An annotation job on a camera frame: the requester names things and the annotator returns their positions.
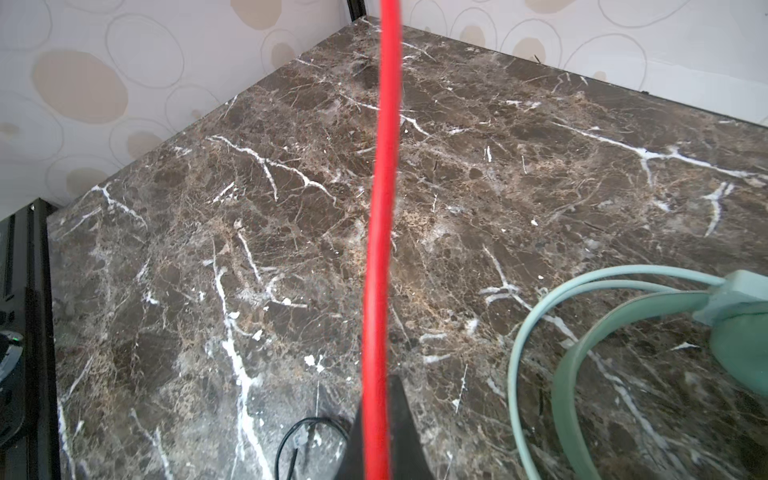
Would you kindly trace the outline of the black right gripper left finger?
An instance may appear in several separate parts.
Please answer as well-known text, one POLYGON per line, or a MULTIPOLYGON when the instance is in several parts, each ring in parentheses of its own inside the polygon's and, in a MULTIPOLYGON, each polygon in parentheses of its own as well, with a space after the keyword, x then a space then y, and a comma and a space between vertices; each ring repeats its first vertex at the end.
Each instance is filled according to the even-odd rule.
POLYGON ((365 478, 362 410, 362 404, 359 404, 348 434, 344 455, 334 476, 335 480, 364 480, 365 478))

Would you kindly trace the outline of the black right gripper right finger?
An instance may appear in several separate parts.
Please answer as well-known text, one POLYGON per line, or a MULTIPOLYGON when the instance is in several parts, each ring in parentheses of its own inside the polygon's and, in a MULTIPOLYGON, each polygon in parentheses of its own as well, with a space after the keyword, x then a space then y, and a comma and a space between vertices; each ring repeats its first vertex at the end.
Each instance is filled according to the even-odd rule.
POLYGON ((388 376, 391 478, 434 480, 401 379, 388 376))

